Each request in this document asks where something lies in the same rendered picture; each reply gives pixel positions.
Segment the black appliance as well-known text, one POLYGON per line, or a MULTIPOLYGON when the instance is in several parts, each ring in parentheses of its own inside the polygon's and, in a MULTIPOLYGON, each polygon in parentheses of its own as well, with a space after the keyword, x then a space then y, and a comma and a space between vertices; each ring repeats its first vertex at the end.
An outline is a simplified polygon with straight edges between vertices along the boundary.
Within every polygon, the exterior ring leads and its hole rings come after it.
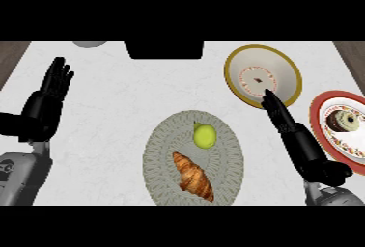
POLYGON ((182 60, 203 57, 203 41, 126 41, 135 60, 182 60))

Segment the grey round object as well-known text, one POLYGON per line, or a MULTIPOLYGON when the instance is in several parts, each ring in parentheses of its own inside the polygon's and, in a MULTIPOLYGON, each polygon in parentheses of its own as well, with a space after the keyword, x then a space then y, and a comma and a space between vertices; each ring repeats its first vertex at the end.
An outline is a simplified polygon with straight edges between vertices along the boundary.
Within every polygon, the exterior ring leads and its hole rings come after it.
POLYGON ((107 41, 74 41, 73 42, 81 48, 95 48, 107 44, 107 41))

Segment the green pear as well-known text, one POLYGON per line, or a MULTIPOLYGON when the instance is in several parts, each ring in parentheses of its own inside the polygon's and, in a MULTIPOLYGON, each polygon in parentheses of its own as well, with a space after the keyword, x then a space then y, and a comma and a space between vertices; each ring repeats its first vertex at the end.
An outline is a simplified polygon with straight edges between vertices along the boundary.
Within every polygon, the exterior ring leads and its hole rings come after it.
POLYGON ((210 124, 194 124, 194 143, 198 148, 209 149, 217 142, 217 131, 210 124))

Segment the brown croissant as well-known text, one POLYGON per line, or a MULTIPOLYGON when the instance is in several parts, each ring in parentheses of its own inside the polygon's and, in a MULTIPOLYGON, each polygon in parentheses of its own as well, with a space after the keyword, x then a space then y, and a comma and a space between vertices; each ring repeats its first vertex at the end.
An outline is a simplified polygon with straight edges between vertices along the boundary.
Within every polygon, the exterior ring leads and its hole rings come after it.
POLYGON ((188 156, 173 152, 173 160, 180 172, 180 189, 212 202, 214 200, 214 189, 201 167, 188 156))

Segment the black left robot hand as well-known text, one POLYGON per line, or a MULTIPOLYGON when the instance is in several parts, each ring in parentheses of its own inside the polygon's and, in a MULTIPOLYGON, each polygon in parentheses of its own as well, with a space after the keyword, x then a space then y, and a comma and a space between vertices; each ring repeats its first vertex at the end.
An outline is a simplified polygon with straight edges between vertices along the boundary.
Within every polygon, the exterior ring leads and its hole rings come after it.
POLYGON ((16 136, 21 142, 46 142, 53 138, 73 76, 65 58, 56 57, 40 89, 31 93, 21 113, 0 112, 0 135, 16 136))

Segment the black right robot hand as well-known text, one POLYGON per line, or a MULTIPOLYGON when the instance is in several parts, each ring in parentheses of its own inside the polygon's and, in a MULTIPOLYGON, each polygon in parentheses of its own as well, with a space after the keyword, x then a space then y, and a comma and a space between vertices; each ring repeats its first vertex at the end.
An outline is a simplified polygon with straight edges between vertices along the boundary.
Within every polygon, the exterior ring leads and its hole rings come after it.
POLYGON ((349 166, 327 158, 316 139, 302 123, 294 121, 287 106, 272 90, 265 90, 263 109, 281 135, 294 167, 306 182, 342 186, 353 172, 349 166))

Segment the grey woven oval placemat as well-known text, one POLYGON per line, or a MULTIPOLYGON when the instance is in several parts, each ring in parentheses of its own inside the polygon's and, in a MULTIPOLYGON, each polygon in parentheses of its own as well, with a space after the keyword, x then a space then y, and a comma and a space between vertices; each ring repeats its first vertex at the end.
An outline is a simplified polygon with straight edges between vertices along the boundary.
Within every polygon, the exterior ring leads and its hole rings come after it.
POLYGON ((244 179, 244 156, 234 131, 219 117, 188 110, 160 123, 145 145, 142 174, 151 199, 160 206, 228 206, 234 203, 244 179), (217 131, 217 142, 209 149, 198 148, 194 143, 197 123, 209 124, 217 131), (214 192, 212 202, 182 191, 175 152, 204 170, 214 192))

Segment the white plate with red rim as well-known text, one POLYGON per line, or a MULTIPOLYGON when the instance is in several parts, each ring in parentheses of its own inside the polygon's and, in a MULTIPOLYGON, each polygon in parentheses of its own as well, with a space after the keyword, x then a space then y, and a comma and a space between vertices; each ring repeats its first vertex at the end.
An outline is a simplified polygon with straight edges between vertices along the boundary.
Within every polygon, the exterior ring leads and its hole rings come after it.
POLYGON ((365 97, 346 91, 319 94, 311 103, 309 122, 325 152, 365 176, 365 97))

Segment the white bowl with gold rim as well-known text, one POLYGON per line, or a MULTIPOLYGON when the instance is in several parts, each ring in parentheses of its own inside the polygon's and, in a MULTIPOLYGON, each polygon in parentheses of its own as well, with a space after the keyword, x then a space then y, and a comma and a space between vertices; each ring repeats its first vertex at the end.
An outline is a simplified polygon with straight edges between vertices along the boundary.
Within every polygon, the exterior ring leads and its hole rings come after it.
POLYGON ((226 57, 223 78, 235 96, 262 108, 265 90, 271 90, 290 106, 303 91, 303 77, 290 57, 275 48, 250 44, 238 47, 226 57))

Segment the chocolate glazed donut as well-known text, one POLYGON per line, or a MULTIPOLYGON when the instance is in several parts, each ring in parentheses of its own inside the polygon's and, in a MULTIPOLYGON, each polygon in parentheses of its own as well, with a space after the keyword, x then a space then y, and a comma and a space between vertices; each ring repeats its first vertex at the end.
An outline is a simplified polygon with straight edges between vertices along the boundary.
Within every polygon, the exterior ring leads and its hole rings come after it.
POLYGON ((345 110, 336 110, 327 117, 327 125, 336 132, 356 131, 359 128, 358 116, 345 110))

